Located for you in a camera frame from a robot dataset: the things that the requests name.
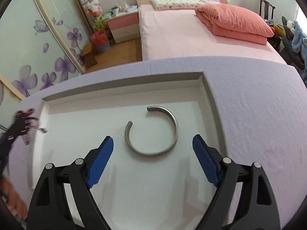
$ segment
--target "brown box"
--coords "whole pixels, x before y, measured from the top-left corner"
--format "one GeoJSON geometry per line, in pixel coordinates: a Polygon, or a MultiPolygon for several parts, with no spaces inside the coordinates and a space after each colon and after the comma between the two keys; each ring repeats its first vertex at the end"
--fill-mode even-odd
{"type": "Polygon", "coordinates": [[[99,53],[98,50],[92,44],[92,42],[84,46],[81,56],[82,56],[85,68],[90,68],[97,64],[97,61],[95,60],[94,55],[98,53],[99,53]]]}

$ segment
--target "blue towel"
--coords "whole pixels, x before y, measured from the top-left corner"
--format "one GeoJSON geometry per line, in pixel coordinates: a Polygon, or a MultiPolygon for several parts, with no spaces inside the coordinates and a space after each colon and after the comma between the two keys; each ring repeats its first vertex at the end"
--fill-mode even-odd
{"type": "Polygon", "coordinates": [[[295,53],[298,53],[299,51],[302,51],[303,53],[305,69],[300,72],[300,77],[304,84],[307,85],[307,36],[303,33],[297,21],[294,21],[294,28],[295,33],[292,41],[292,50],[295,53]]]}

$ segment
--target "hand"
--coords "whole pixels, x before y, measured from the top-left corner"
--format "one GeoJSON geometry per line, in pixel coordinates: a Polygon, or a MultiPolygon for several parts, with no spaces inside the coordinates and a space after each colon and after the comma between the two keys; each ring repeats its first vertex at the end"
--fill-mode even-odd
{"type": "Polygon", "coordinates": [[[6,205],[10,212],[17,212],[17,216],[25,220],[28,216],[27,206],[20,196],[14,191],[13,185],[4,176],[2,176],[2,184],[0,185],[0,189],[8,197],[6,205]]]}

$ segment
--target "metal bangle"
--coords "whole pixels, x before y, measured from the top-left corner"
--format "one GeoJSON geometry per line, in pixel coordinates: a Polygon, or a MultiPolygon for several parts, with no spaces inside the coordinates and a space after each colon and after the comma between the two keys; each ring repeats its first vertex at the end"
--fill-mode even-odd
{"type": "Polygon", "coordinates": [[[153,152],[153,153],[144,153],[141,151],[138,151],[137,149],[135,149],[130,141],[130,129],[132,126],[132,122],[129,121],[126,125],[126,129],[125,129],[125,140],[126,143],[129,145],[129,147],[135,151],[136,153],[140,154],[140,155],[144,155],[144,156],[157,156],[157,155],[161,155],[164,154],[168,151],[170,151],[176,144],[177,140],[178,140],[178,123],[176,118],[174,117],[174,115],[166,108],[161,107],[161,106],[148,106],[147,107],[147,111],[158,111],[158,112],[162,112],[164,114],[166,114],[167,116],[169,116],[169,118],[171,119],[171,121],[173,122],[174,126],[175,126],[175,132],[174,132],[174,140],[171,143],[171,145],[166,148],[165,150],[162,151],[157,151],[157,152],[153,152]]]}

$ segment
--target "pink drawer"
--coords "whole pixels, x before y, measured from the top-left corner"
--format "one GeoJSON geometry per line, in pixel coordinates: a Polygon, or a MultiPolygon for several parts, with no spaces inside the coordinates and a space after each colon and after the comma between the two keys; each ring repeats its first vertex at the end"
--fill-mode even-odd
{"type": "Polygon", "coordinates": [[[108,21],[108,25],[111,30],[130,26],[133,24],[138,24],[138,23],[139,23],[138,13],[123,16],[123,17],[108,21]]]}

